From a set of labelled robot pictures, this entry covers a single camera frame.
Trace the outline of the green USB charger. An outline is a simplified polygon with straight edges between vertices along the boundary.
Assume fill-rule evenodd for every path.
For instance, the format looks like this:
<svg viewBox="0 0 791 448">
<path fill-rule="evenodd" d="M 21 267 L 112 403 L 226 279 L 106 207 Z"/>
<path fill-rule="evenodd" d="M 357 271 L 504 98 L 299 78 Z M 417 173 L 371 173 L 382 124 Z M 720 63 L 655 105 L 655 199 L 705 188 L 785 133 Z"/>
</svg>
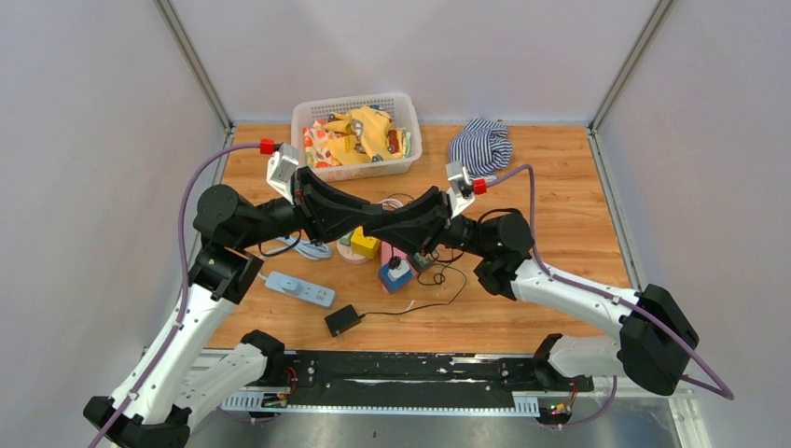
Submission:
<svg viewBox="0 0 791 448">
<path fill-rule="evenodd" d="M 344 246 L 350 246 L 353 234 L 354 234 L 353 231 L 349 231 L 349 232 L 345 233 L 344 235 L 341 236 L 341 238 L 339 238 L 338 244 L 339 245 L 344 245 Z"/>
</svg>

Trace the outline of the dark green adapter plug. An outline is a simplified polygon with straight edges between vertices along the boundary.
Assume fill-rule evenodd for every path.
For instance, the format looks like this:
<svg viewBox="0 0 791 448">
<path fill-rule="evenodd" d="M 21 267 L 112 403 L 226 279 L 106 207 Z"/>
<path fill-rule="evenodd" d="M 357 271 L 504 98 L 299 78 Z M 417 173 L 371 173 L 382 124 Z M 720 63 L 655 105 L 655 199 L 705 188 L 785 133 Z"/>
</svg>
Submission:
<svg viewBox="0 0 791 448">
<path fill-rule="evenodd" d="M 437 254 L 415 254 L 411 257 L 411 263 L 418 273 L 425 272 L 428 268 L 432 267 L 437 262 Z"/>
</svg>

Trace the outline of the yellow cube socket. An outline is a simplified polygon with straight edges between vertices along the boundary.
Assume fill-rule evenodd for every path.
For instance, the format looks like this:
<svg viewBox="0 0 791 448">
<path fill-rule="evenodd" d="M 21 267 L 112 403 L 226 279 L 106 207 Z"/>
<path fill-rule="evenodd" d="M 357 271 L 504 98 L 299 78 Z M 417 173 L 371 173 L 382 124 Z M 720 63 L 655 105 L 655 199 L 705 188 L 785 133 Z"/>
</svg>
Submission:
<svg viewBox="0 0 791 448">
<path fill-rule="evenodd" d="M 363 227 L 356 228 L 351 236 L 353 252 L 366 259 L 375 259 L 379 255 L 381 240 L 364 233 Z"/>
</svg>

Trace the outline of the white cube charger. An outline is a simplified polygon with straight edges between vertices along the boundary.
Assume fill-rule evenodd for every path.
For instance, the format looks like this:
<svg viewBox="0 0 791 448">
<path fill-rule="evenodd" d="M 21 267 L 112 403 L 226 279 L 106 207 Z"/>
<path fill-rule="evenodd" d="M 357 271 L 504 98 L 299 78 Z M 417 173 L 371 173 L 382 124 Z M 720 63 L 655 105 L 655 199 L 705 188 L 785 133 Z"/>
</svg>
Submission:
<svg viewBox="0 0 791 448">
<path fill-rule="evenodd" d="M 404 276 L 409 277 L 411 275 L 411 268 L 406 261 L 401 261 L 397 266 L 394 265 L 390 268 L 388 275 L 391 279 L 397 281 Z"/>
</svg>

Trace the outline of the blue cube socket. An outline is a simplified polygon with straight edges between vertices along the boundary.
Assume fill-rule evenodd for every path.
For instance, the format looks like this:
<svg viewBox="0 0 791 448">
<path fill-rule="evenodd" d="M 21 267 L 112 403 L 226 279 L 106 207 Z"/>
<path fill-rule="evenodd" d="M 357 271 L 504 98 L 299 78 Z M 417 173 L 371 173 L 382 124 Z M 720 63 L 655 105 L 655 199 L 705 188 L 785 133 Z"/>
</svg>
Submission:
<svg viewBox="0 0 791 448">
<path fill-rule="evenodd" d="M 394 281 L 388 275 L 387 265 L 381 266 L 378 271 L 378 278 L 382 284 L 382 287 L 388 294 L 393 294 L 398 290 L 402 289 L 403 287 L 405 287 L 412 279 L 412 277 L 413 277 L 413 272 L 411 271 L 411 275 L 409 277 L 404 276 L 398 279 L 397 281 Z"/>
</svg>

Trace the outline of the light blue charger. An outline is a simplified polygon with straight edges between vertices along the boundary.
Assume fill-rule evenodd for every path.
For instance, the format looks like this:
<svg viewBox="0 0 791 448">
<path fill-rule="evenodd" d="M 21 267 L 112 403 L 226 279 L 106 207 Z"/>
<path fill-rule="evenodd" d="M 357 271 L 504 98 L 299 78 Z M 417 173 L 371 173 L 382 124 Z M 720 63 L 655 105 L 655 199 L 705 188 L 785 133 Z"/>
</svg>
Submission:
<svg viewBox="0 0 791 448">
<path fill-rule="evenodd" d="M 300 286 L 300 280 L 291 276 L 284 276 L 280 280 L 281 289 L 288 294 L 298 295 Z"/>
</svg>

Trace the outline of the black power adapter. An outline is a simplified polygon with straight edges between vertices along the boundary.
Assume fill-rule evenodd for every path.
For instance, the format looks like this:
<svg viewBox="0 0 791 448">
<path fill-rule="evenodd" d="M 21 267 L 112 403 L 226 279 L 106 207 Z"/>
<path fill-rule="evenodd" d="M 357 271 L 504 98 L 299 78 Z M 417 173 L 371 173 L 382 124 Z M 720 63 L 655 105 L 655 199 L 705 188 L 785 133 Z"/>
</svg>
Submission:
<svg viewBox="0 0 791 448">
<path fill-rule="evenodd" d="M 355 308 L 351 305 L 345 305 L 339 310 L 327 315 L 325 317 L 326 327 L 329 334 L 333 337 L 341 336 L 345 331 L 359 325 L 363 319 Z"/>
</svg>

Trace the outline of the pink triangular power strip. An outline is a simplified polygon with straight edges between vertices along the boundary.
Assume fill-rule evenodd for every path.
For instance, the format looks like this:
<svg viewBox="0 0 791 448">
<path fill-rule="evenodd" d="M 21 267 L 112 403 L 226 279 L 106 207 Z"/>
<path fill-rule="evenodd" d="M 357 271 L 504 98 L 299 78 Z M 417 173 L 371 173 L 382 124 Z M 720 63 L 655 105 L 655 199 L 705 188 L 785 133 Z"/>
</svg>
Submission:
<svg viewBox="0 0 791 448">
<path fill-rule="evenodd" d="M 393 257 L 398 257 L 402 261 L 405 261 L 408 256 L 403 251 L 393 247 L 389 243 L 382 242 L 380 247 L 381 266 L 388 265 Z"/>
</svg>

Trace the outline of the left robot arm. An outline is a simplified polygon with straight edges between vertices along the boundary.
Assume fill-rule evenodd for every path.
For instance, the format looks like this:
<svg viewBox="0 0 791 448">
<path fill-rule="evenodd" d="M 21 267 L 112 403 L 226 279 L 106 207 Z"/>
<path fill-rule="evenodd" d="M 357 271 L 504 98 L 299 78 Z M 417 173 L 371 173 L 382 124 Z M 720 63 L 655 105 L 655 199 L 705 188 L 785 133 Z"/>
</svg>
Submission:
<svg viewBox="0 0 791 448">
<path fill-rule="evenodd" d="M 249 253 L 251 246 L 296 231 L 329 243 L 369 223 L 382 207 L 329 186 L 307 167 L 270 168 L 267 181 L 278 197 L 260 205 L 226 185 L 201 195 L 193 226 L 202 247 L 195 259 L 181 262 L 181 292 L 168 322 L 124 382 L 84 409 L 99 440 L 120 447 L 183 447 L 240 388 L 284 378 L 283 344 L 260 330 L 246 334 L 200 376 L 189 378 L 188 372 L 257 278 L 263 262 Z"/>
</svg>

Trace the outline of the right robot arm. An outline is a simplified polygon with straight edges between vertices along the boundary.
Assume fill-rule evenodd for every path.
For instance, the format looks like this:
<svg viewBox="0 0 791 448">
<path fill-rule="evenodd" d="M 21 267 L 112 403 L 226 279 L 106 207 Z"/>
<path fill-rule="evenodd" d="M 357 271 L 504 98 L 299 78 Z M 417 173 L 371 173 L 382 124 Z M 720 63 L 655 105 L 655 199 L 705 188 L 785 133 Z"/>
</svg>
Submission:
<svg viewBox="0 0 791 448">
<path fill-rule="evenodd" d="M 535 254 L 530 224 L 517 209 L 494 209 L 477 219 L 454 216 L 448 195 L 430 189 L 413 203 L 376 213 L 363 229 L 403 252 L 444 245 L 478 256 L 474 273 L 490 294 L 553 308 L 612 340 L 595 351 L 581 338 L 551 337 L 532 366 L 545 389 L 578 375 L 624 375 L 648 392 L 670 396 L 700 341 L 664 287 L 612 287 L 551 268 Z"/>
</svg>

